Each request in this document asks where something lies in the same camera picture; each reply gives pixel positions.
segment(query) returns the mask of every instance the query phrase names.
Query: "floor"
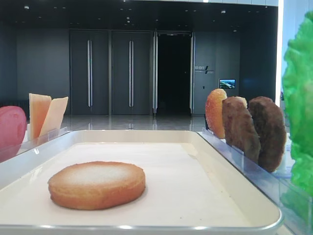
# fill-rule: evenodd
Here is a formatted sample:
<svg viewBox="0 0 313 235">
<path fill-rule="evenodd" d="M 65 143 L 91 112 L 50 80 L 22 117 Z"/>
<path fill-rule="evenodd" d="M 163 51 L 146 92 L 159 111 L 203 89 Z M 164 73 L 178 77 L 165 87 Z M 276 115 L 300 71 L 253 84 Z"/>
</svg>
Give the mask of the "floor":
<svg viewBox="0 0 313 235">
<path fill-rule="evenodd" d="M 65 116 L 62 128 L 68 130 L 190 130 L 205 127 L 204 116 Z"/>
</svg>

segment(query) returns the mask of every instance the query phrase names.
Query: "ceiling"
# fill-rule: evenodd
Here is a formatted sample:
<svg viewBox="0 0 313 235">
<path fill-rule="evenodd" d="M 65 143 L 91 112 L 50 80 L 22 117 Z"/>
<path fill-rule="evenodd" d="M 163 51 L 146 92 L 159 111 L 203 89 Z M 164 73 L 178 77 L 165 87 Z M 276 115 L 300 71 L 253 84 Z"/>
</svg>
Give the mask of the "ceiling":
<svg viewBox="0 0 313 235">
<path fill-rule="evenodd" d="M 225 3 L 0 0 L 0 21 L 16 27 L 239 31 L 273 16 L 277 7 Z"/>
</svg>

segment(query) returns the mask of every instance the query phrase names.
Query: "open doorway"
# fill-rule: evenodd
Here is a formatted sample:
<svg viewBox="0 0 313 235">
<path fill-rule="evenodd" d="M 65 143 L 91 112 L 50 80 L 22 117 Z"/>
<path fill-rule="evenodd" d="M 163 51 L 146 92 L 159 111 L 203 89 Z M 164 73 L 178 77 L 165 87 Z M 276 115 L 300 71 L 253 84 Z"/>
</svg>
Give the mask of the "open doorway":
<svg viewBox="0 0 313 235">
<path fill-rule="evenodd" d="M 157 115 L 190 115 L 191 34 L 158 34 Z"/>
</svg>

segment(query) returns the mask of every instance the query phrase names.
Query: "monitor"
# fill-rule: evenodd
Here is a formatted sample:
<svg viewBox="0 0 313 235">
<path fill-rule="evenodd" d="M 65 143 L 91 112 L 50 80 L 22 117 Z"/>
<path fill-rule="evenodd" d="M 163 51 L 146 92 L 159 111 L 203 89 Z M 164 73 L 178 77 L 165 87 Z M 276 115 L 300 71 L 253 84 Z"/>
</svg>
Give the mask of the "monitor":
<svg viewBox="0 0 313 235">
<path fill-rule="evenodd" d="M 222 89 L 235 89 L 235 79 L 220 79 L 220 88 Z"/>
</svg>

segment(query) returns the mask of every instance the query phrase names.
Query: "cheese slice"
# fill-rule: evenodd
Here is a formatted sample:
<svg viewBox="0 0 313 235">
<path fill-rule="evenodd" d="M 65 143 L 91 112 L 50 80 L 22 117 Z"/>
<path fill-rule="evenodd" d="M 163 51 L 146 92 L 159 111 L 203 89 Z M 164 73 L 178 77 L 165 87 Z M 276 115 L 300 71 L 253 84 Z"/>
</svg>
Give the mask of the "cheese slice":
<svg viewBox="0 0 313 235">
<path fill-rule="evenodd" d="M 61 128 L 63 116 L 67 108 L 67 101 L 68 97 L 52 100 L 39 136 L 44 136 L 50 131 Z"/>
<path fill-rule="evenodd" d="M 50 103 L 50 96 L 29 94 L 30 140 L 39 137 Z"/>
</svg>

